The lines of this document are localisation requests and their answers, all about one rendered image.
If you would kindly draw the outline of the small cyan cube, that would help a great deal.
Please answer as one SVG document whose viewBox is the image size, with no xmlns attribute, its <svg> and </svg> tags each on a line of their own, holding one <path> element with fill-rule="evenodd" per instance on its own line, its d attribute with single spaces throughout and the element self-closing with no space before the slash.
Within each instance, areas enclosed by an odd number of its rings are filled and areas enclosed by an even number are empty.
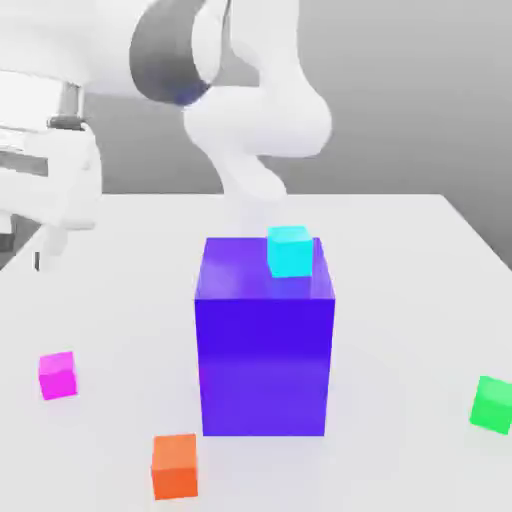
<svg viewBox="0 0 512 512">
<path fill-rule="evenodd" d="M 313 238 L 308 229 L 302 225 L 269 227 L 267 263 L 274 278 L 310 277 Z"/>
</svg>

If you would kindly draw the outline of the large purple box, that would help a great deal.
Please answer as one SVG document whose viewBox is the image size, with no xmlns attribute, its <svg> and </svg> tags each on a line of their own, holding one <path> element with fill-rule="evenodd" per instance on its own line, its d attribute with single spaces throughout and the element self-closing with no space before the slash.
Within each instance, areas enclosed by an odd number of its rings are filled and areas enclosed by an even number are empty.
<svg viewBox="0 0 512 512">
<path fill-rule="evenodd" d="M 309 277 L 274 278 L 263 238 L 206 240 L 194 307 L 206 436 L 321 436 L 335 293 L 322 243 Z"/>
</svg>

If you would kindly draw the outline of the small green cube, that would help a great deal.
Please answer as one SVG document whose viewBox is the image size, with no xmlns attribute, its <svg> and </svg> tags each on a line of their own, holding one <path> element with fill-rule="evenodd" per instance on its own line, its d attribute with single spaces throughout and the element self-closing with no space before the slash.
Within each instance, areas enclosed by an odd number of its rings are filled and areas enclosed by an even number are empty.
<svg viewBox="0 0 512 512">
<path fill-rule="evenodd" d="M 512 425 L 512 382 L 481 376 L 469 421 L 475 426 L 507 435 Z"/>
</svg>

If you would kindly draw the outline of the small magenta cube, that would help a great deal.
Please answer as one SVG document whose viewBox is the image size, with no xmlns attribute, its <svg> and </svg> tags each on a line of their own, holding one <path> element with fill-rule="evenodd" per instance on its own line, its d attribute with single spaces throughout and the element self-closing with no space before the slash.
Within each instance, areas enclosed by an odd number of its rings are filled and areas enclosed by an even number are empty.
<svg viewBox="0 0 512 512">
<path fill-rule="evenodd" d="M 43 355 L 39 359 L 38 377 L 44 400 L 77 394 L 77 378 L 72 351 Z"/>
</svg>

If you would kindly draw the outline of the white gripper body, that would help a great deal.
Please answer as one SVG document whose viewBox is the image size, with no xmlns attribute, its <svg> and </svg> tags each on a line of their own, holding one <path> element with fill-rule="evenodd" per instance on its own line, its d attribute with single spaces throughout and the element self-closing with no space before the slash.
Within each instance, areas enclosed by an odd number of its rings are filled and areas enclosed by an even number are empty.
<svg viewBox="0 0 512 512">
<path fill-rule="evenodd" d="M 95 134 L 48 129 L 19 136 L 0 131 L 0 150 L 44 159 L 45 176 L 0 165 L 0 214 L 70 231 L 95 227 L 102 195 L 102 162 Z"/>
</svg>

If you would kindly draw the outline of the small orange cube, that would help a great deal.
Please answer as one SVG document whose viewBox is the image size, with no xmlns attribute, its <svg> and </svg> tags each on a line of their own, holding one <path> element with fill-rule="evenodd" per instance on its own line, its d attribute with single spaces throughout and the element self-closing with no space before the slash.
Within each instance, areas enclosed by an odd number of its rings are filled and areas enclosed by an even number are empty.
<svg viewBox="0 0 512 512">
<path fill-rule="evenodd" d="M 151 459 L 151 478 L 156 500 L 197 497 L 196 435 L 155 436 Z"/>
</svg>

